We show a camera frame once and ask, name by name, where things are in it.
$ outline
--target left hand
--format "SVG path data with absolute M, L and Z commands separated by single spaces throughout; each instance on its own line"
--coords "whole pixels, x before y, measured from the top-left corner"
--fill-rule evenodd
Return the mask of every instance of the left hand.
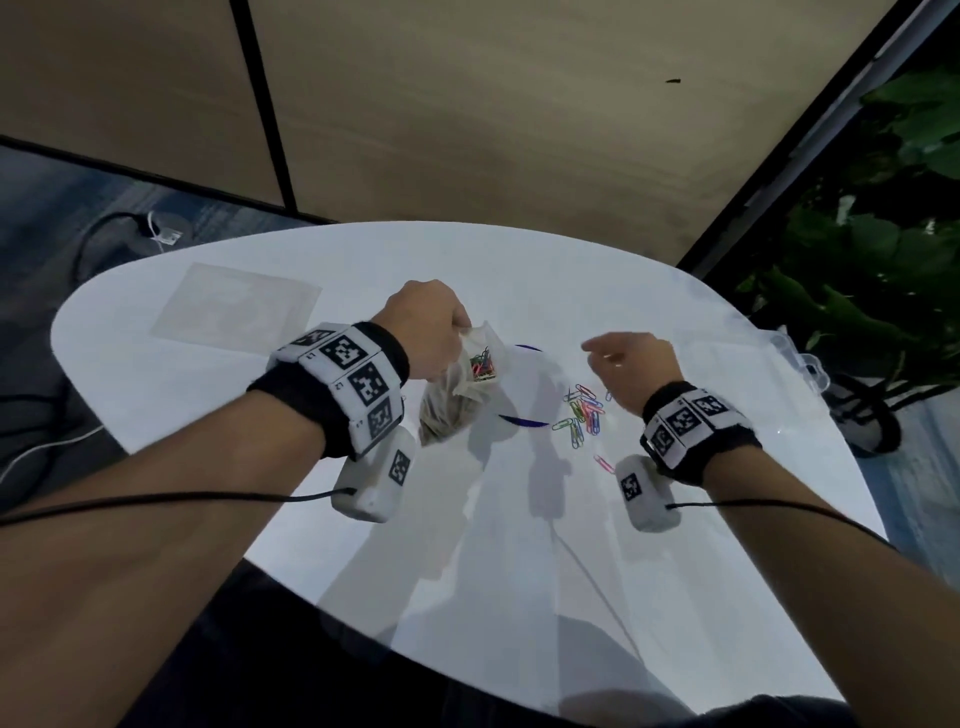
M 410 360 L 411 379 L 441 375 L 460 355 L 460 329 L 470 317 L 457 295 L 439 280 L 408 280 L 371 321 L 396 337 Z

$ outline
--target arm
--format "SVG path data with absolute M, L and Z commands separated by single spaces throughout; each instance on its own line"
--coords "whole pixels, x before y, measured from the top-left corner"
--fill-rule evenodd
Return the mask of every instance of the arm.
M 408 283 L 374 320 L 433 376 L 469 319 L 438 281 Z M 324 432 L 251 392 L 136 455 L 32 503 L 169 491 L 289 496 Z M 116 725 L 278 505 L 186 502 L 0 529 L 0 724 Z
M 607 334 L 584 344 L 628 411 L 683 379 L 669 343 Z M 779 498 L 829 507 L 763 450 L 714 455 L 714 500 Z M 960 595 L 841 522 L 787 508 L 722 508 L 724 520 L 865 728 L 947 725 L 960 715 Z

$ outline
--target wristband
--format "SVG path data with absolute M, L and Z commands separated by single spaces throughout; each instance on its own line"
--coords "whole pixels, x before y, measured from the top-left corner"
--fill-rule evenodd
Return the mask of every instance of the wristband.
M 658 470 L 688 485 L 700 485 L 704 468 L 720 452 L 760 448 L 750 421 L 736 407 L 686 381 L 661 387 L 643 407 L 647 423 L 640 444 Z
M 324 428 L 327 457 L 354 460 L 403 419 L 406 352 L 384 327 L 320 324 L 270 356 L 247 391 L 266 392 Z

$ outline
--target round white table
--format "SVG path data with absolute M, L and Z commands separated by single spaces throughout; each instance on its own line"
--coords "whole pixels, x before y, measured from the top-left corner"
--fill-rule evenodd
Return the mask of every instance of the round white table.
M 264 369 L 266 352 L 151 335 L 195 263 L 322 287 L 310 324 L 369 318 L 404 281 L 438 278 L 475 324 L 489 320 L 505 342 L 544 350 L 571 382 L 590 387 L 600 385 L 579 343 L 603 331 L 686 342 L 756 335 L 699 280 L 559 235 L 399 222 L 224 240 L 110 270 L 57 316 L 58 361 L 128 452 L 237 397 Z M 744 382 L 756 392 L 789 389 L 801 417 L 779 417 L 780 409 L 764 408 L 769 398 L 756 405 L 764 446 L 835 507 L 883 533 L 846 444 L 799 375 L 750 357 L 706 361 L 709 352 L 692 344 L 678 351 L 687 376 L 695 370 L 721 394 L 740 387 L 738 396 L 750 399 Z M 422 387 L 407 386 L 416 407 Z M 548 393 L 558 402 L 562 394 Z M 752 414 L 753 403 L 736 403 Z M 688 509 L 679 527 L 660 534 L 631 528 L 615 480 L 590 455 L 615 462 L 638 451 L 641 423 L 609 409 L 601 436 L 582 450 L 549 427 L 481 418 L 421 452 L 390 522 L 351 521 L 325 501 L 290 504 L 247 557 L 400 654 L 548 713 L 576 719 L 601 710 L 653 722 L 763 692 L 838 697 L 719 514 Z M 322 461 L 298 493 L 327 490 L 341 463 Z M 674 494 L 705 499 L 676 484 Z

